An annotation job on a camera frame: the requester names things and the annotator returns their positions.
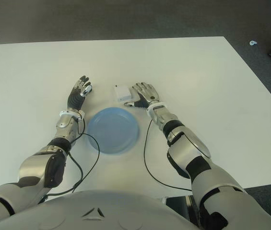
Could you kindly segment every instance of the small white box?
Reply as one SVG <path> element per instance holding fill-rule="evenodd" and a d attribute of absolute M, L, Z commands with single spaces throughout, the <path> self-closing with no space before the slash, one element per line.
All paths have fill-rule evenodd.
<path fill-rule="evenodd" d="M 124 102 L 132 99 L 130 90 L 126 85 L 115 85 L 114 90 L 118 102 Z"/>

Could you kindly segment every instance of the robot forearm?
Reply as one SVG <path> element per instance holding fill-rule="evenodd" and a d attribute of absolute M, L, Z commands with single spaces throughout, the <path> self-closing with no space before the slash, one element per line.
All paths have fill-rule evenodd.
<path fill-rule="evenodd" d="M 271 229 L 271 216 L 234 178 L 211 161 L 207 147 L 164 103 L 152 103 L 147 113 L 167 138 L 168 160 L 181 176 L 191 179 L 205 229 Z"/>
<path fill-rule="evenodd" d="M 86 94 L 92 90 L 90 83 L 84 85 L 87 81 L 88 78 L 81 78 L 76 83 L 68 99 L 68 109 L 60 113 L 54 138 L 22 163 L 18 182 L 0 186 L 0 220 L 37 205 L 51 188 L 62 182 L 68 153 L 78 133 L 85 128 L 80 109 Z"/>

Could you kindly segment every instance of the white table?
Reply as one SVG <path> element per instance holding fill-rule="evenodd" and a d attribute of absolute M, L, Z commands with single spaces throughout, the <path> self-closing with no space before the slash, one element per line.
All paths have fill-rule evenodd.
<path fill-rule="evenodd" d="M 83 108 L 87 123 L 106 107 L 123 107 L 115 102 L 115 84 L 145 81 L 241 186 L 271 184 L 271 94 L 223 37 L 0 45 L 0 184 L 16 182 L 23 160 L 53 138 L 59 112 L 82 75 L 94 86 Z M 120 155 L 101 154 L 78 190 L 189 195 L 147 173 L 143 146 L 150 119 L 142 109 L 128 111 L 140 126 L 136 145 Z M 162 132 L 152 126 L 148 167 L 162 182 L 190 188 L 168 162 L 167 149 Z M 86 138 L 77 141 L 72 154 L 84 172 L 97 157 Z M 68 189 L 78 179 L 68 159 L 63 182 L 51 192 Z"/>

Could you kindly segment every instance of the black cable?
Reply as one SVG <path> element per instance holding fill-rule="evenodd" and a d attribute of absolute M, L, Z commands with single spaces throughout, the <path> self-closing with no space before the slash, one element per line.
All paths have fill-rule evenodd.
<path fill-rule="evenodd" d="M 98 144 L 98 142 L 96 141 L 96 139 L 93 137 L 93 136 L 91 136 L 91 135 L 89 135 L 89 134 L 87 134 L 87 133 L 82 133 L 82 134 L 84 134 L 84 135 L 87 135 L 87 136 L 89 136 L 89 137 L 91 137 L 92 139 L 94 139 L 94 141 L 96 142 L 96 144 L 97 144 L 97 146 L 98 146 L 98 157 L 97 157 L 97 160 L 95 161 L 95 164 L 92 166 L 92 168 L 90 169 L 90 171 L 83 177 L 83 179 L 79 182 L 79 184 L 73 189 L 73 191 L 72 192 L 74 192 L 74 190 L 76 190 L 76 188 L 84 181 L 84 179 L 88 176 L 88 174 L 93 170 L 93 168 L 95 167 L 95 165 L 97 164 L 97 162 L 98 162 L 98 160 L 99 160 L 99 156 L 100 156 L 100 147 L 99 147 L 99 144 Z"/>
<path fill-rule="evenodd" d="M 156 178 L 151 174 L 151 172 L 149 171 L 149 169 L 148 169 L 148 167 L 147 167 L 147 164 L 146 164 L 146 154 L 145 154 L 145 152 L 146 152 L 146 144 L 147 144 L 148 132 L 149 132 L 151 123 L 152 123 L 152 120 L 150 121 L 149 126 L 148 126 L 148 129 L 147 129 L 146 140 L 145 140 L 145 145 L 144 145 L 144 163 L 145 163 L 145 167 L 146 167 L 148 173 L 150 174 L 150 176 L 151 176 L 153 179 L 155 179 L 155 180 L 156 180 L 157 182 L 159 182 L 160 184 L 163 184 L 163 185 L 165 185 L 165 186 L 167 186 L 167 187 L 176 188 L 176 189 L 181 189 L 181 190 L 186 190 L 186 191 L 190 191 L 190 192 L 191 192 L 192 190 L 187 189 L 187 188 L 179 188 L 179 187 L 174 187 L 174 186 L 170 186 L 170 185 L 164 184 L 164 183 L 162 183 L 161 181 L 159 181 L 158 179 L 156 179 Z"/>

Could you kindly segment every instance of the black joint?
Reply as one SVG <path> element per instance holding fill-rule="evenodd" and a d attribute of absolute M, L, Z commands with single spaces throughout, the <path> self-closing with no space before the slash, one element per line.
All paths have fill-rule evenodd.
<path fill-rule="evenodd" d="M 209 169 L 211 169 L 210 165 L 202 156 L 195 157 L 186 167 L 186 171 L 189 173 L 192 183 L 196 176 Z"/>
<path fill-rule="evenodd" d="M 200 210 L 200 223 L 205 230 L 222 230 L 228 225 L 228 221 L 219 212 L 213 212 L 209 215 L 203 207 Z"/>
<path fill-rule="evenodd" d="M 71 144 L 65 138 L 54 138 L 53 140 L 50 141 L 48 145 L 54 145 L 54 146 L 60 147 L 66 153 L 68 153 L 71 150 Z"/>
<path fill-rule="evenodd" d="M 180 176 L 183 176 L 185 178 L 188 178 L 189 179 L 189 175 L 183 171 L 177 164 L 176 162 L 172 159 L 172 157 L 169 155 L 169 152 L 167 152 L 167 159 L 168 161 L 171 163 L 171 165 L 174 167 L 174 169 L 177 171 L 177 173 L 180 175 Z"/>
<path fill-rule="evenodd" d="M 173 129 L 179 127 L 179 126 L 184 126 L 184 124 L 182 124 L 180 121 L 178 120 L 172 120 L 169 121 L 165 124 L 164 128 L 163 128 L 163 133 L 165 135 L 165 137 L 167 138 L 169 133 L 171 131 L 173 131 Z"/>
<path fill-rule="evenodd" d="M 9 183 L 18 186 L 19 188 L 37 185 L 40 181 L 39 177 L 36 176 L 25 176 L 19 179 L 17 183 Z"/>
<path fill-rule="evenodd" d="M 57 187 L 63 180 L 65 156 L 53 154 L 47 162 L 45 169 L 45 188 Z"/>
<path fill-rule="evenodd" d="M 219 193 L 219 192 L 220 192 L 219 188 L 212 189 L 210 192 L 208 192 L 206 195 L 203 196 L 203 198 L 202 198 L 201 201 L 200 201 L 199 207 L 202 207 L 203 204 L 204 204 L 204 202 L 205 202 L 207 199 L 209 199 L 211 196 L 213 196 L 214 194 L 217 194 L 217 193 Z"/>
<path fill-rule="evenodd" d="M 14 209 L 12 208 L 12 206 L 10 205 L 9 202 L 7 202 L 5 199 L 3 199 L 2 197 L 0 198 L 0 203 L 3 204 L 3 206 L 6 208 L 6 210 L 9 212 L 10 216 L 15 214 Z"/>

